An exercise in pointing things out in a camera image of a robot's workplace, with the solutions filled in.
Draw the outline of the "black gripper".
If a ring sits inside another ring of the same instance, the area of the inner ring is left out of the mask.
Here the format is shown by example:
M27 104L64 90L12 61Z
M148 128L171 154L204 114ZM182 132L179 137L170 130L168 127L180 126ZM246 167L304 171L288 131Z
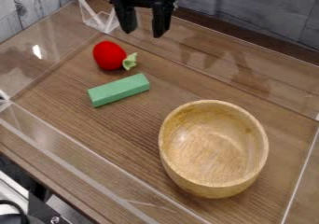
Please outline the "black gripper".
M170 30L176 0L109 0L109 2L115 7L120 26L127 34L132 33L138 28L135 7L152 8L152 30L155 38L160 38Z

